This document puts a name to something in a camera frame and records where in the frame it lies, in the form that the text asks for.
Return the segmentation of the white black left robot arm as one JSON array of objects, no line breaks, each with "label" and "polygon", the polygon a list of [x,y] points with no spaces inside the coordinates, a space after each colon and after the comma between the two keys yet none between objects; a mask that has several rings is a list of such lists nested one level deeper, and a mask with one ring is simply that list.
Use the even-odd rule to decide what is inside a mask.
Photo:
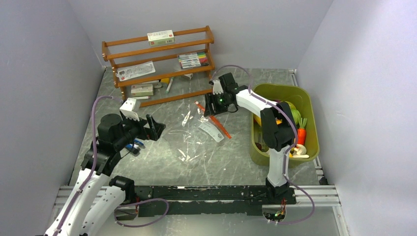
[{"label": "white black left robot arm", "polygon": [[136,139],[157,141],[165,128],[151,115],[145,119],[124,113],[103,116],[76,184],[45,235],[94,236],[118,206],[138,201],[133,180],[110,176],[123,148]]}]

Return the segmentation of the clear zip bag orange zipper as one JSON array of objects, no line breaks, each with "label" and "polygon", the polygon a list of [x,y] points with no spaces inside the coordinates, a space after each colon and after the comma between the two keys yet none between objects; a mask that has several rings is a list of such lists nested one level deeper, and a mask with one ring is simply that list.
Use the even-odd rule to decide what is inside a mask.
[{"label": "clear zip bag orange zipper", "polygon": [[209,148],[217,148],[232,135],[214,116],[204,116],[208,109],[199,101],[188,104],[177,121],[167,125],[163,138],[180,162],[194,162],[206,156]]}]

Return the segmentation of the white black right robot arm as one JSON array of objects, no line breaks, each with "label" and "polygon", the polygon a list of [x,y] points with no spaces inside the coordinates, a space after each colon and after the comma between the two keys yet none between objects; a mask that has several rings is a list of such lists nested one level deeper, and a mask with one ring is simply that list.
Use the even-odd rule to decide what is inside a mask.
[{"label": "white black right robot arm", "polygon": [[289,105],[270,101],[251,88],[238,85],[231,73],[212,79],[209,84],[212,90],[205,94],[206,117],[226,113],[233,105],[261,119],[262,137],[269,149],[265,196],[270,203],[278,203],[290,189],[289,154],[297,142],[296,124]]}]

